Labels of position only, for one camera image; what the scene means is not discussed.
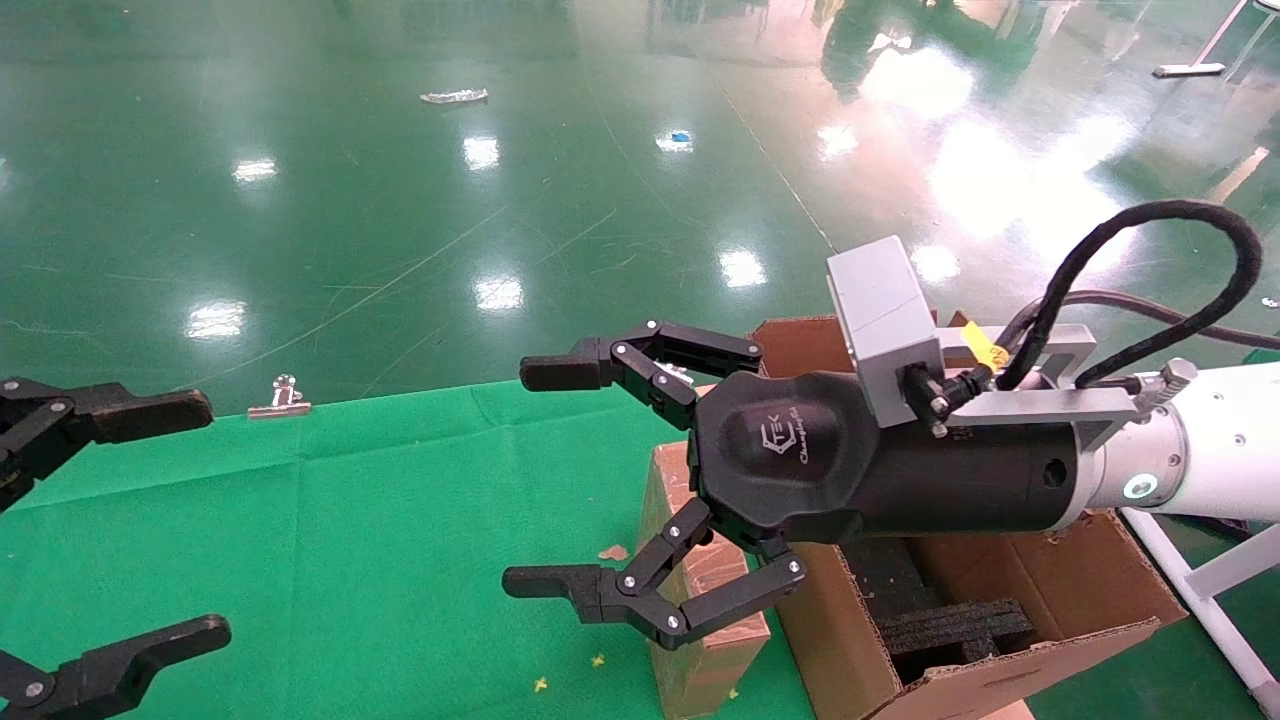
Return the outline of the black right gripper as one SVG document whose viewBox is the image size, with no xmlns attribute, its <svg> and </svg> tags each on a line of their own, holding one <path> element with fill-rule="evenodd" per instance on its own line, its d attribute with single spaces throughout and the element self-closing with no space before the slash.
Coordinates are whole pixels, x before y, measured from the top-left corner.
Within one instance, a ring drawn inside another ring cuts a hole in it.
<svg viewBox="0 0 1280 720">
<path fill-rule="evenodd" d="M 836 544 L 855 536 L 1036 532 L 1066 516 L 1079 466 L 1069 424 L 961 427 L 945 437 L 918 421 L 882 428 L 854 374 L 750 374 L 762 356 L 744 337 L 649 320 L 581 338 L 567 354 L 522 357 L 518 378 L 527 391 L 618 386 L 675 429 L 692 427 L 700 498 L 622 570 L 513 566 L 503 571 L 503 591 L 564 598 L 582 624 L 625 623 L 675 651 L 795 592 L 806 566 L 781 537 Z M 731 377 L 700 398 L 672 366 Z M 733 541 L 751 541 L 762 565 L 669 602 L 660 585 L 721 527 Z"/>
</svg>

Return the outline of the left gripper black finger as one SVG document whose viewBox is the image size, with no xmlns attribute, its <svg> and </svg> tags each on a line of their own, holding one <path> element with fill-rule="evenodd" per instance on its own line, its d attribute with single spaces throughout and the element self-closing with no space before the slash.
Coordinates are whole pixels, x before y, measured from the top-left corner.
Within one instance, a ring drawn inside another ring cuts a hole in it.
<svg viewBox="0 0 1280 720">
<path fill-rule="evenodd" d="M 197 389 L 136 396 L 119 383 L 58 388 L 13 377 L 1 387 L 1 510 L 88 445 L 123 445 L 212 423 Z"/>
<path fill-rule="evenodd" d="M 3 719 L 110 719 L 140 706 L 165 667 L 230 643 L 229 621 L 193 618 L 83 652 L 46 673 L 3 653 Z"/>
</svg>

